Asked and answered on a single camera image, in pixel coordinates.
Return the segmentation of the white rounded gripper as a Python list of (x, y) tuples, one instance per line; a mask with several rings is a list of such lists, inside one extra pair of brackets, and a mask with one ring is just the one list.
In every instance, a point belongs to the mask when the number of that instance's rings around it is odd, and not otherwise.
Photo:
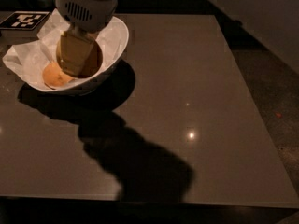
[(56, 49), (57, 62), (66, 74), (79, 77), (95, 42), (87, 32), (104, 29), (117, 4), (118, 0), (55, 0), (60, 15), (73, 24), (62, 31)]

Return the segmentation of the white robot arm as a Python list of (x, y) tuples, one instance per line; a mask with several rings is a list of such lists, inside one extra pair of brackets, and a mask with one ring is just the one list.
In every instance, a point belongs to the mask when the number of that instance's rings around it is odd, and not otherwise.
[[(118, 0), (54, 0), (62, 17), (97, 32), (112, 19)], [(299, 0), (208, 0), (299, 73)]]

